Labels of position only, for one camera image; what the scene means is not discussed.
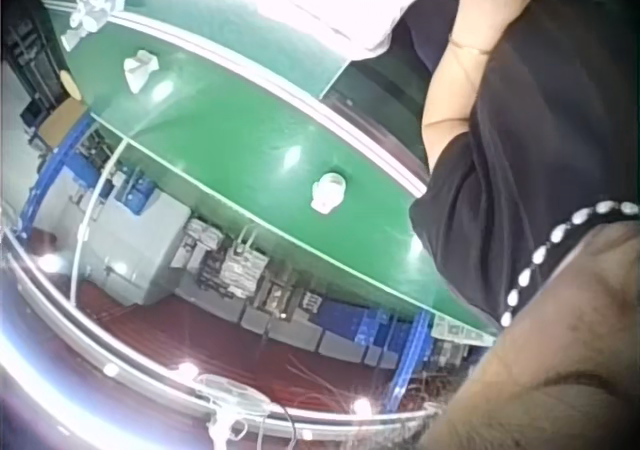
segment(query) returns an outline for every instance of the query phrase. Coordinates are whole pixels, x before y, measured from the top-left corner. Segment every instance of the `bracelet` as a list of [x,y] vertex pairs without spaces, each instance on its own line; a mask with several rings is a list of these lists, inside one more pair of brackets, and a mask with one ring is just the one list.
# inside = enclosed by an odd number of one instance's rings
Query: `bracelet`
[[477,55],[483,55],[483,56],[489,56],[491,55],[491,51],[490,50],[481,50],[479,48],[476,47],[470,47],[468,45],[462,45],[461,43],[457,42],[453,36],[451,34],[449,34],[449,43],[451,45],[453,45],[454,47],[460,49],[460,50],[468,50],[470,52],[473,52]]

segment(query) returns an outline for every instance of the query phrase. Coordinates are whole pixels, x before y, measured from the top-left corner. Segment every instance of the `wrist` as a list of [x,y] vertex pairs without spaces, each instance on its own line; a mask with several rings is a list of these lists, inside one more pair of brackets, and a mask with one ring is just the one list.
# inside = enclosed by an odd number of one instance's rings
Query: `wrist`
[[490,52],[498,44],[509,24],[497,19],[482,18],[481,13],[473,13],[461,7],[453,24],[451,38],[461,45]]

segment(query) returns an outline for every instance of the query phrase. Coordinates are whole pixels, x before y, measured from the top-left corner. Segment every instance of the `blue metal frame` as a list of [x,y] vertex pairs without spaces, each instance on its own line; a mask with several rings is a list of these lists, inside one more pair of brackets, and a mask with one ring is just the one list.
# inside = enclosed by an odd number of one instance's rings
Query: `blue metal frame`
[[404,346],[400,363],[393,375],[385,401],[385,413],[393,413],[398,410],[400,401],[407,391],[409,380],[418,363],[424,358],[426,344],[429,340],[429,322],[432,314],[423,310],[413,320],[411,332]]
[[49,155],[47,163],[45,163],[40,171],[36,183],[31,187],[29,197],[22,208],[22,212],[20,212],[17,233],[21,239],[26,240],[31,235],[36,215],[49,189],[56,181],[56,178],[58,178],[58,175],[60,175],[69,155],[71,155],[82,141],[94,122],[95,120],[91,114],[89,112],[85,113],[78,119],[75,125],[71,127],[62,142],[60,142],[60,145],[54,148],[51,155]]

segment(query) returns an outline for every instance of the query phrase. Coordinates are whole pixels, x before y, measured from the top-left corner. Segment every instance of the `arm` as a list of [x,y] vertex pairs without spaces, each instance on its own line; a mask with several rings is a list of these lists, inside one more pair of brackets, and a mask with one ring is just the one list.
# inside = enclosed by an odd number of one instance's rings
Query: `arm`
[[433,169],[447,144],[468,130],[491,50],[530,0],[460,0],[451,42],[433,74],[422,139]]

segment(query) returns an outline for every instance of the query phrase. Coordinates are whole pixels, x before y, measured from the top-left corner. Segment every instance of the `white bead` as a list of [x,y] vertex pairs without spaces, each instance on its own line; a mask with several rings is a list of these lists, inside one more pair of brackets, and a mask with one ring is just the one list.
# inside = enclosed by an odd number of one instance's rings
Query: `white bead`
[[510,307],[515,307],[516,305],[518,305],[519,300],[520,300],[520,292],[514,288],[509,292],[509,295],[507,295],[507,304]]
[[591,214],[590,208],[583,208],[582,210],[578,210],[576,213],[574,213],[571,216],[571,222],[574,225],[582,225],[584,222],[587,221],[590,214]]
[[567,224],[562,223],[553,229],[551,232],[551,241],[553,243],[560,243],[564,238],[564,233],[567,231]]
[[605,200],[604,202],[598,202],[596,204],[596,212],[600,215],[609,213],[614,208],[616,208],[616,202],[612,202],[611,200]]
[[518,284],[521,287],[526,287],[527,285],[529,285],[529,280],[531,280],[531,269],[527,268],[526,270],[523,270],[518,277]]
[[544,262],[544,257],[547,256],[547,247],[544,245],[538,248],[535,252],[533,252],[533,256],[531,257],[531,261],[536,265],[540,265]]
[[511,325],[511,320],[513,320],[513,315],[511,315],[511,312],[506,312],[500,319],[500,325],[506,328]]
[[637,215],[638,205],[631,202],[622,202],[622,204],[620,204],[620,211],[625,215]]

